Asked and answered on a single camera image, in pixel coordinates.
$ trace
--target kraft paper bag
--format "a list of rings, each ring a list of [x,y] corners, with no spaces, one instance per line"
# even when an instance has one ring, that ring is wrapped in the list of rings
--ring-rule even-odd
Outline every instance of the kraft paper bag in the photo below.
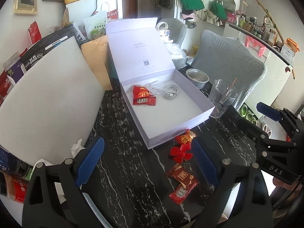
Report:
[[[108,36],[102,36],[81,46],[82,54],[105,91],[112,90],[107,62]]]

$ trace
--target marble table top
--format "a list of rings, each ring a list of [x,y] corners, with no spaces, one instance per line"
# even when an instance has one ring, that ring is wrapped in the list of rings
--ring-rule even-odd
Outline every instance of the marble table top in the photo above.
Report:
[[[90,195],[113,227],[182,227],[202,211],[214,188],[206,182],[193,157],[183,166],[197,177],[199,186],[181,205],[168,197],[179,184],[165,174],[175,164],[168,155],[176,142],[170,140],[148,150],[121,95],[118,81],[111,81],[113,90],[105,93],[87,141],[97,135],[103,137],[104,153],[82,191]],[[207,84],[205,87],[210,90],[211,84],[209,87]],[[236,127],[238,116],[230,107],[220,119],[209,118],[192,131],[220,158],[248,166],[255,161],[255,147]]]

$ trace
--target glass cup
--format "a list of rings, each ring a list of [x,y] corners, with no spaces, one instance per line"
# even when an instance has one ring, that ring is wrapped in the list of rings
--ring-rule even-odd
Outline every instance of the glass cup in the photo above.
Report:
[[[212,86],[209,100],[214,105],[214,110],[211,113],[212,118],[220,118],[227,108],[235,101],[237,97],[237,89],[235,85],[223,80],[215,80]]]

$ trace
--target metal bowl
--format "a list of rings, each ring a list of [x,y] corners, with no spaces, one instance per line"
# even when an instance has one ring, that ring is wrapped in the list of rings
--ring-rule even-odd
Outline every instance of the metal bowl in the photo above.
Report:
[[[198,89],[202,89],[209,81],[208,75],[198,69],[188,69],[186,76]]]

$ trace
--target flower petal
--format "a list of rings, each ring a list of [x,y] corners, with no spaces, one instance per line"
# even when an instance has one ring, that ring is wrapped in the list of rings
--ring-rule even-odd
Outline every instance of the flower petal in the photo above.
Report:
[[[180,150],[179,150],[179,148],[176,147],[176,146],[174,146],[174,147],[171,149],[171,151],[170,151],[170,155],[171,155],[171,156],[178,156],[179,153],[180,153]]]
[[[181,164],[181,163],[183,162],[183,157],[179,155],[179,156],[177,156],[177,157],[174,157],[173,160],[174,160],[175,162]]]
[[[188,150],[190,150],[190,146],[189,146],[188,144],[182,144],[182,145],[180,146],[180,150],[181,150],[182,152],[188,151]]]
[[[193,156],[193,154],[185,153],[184,159],[189,160],[190,158],[192,158],[192,156]]]

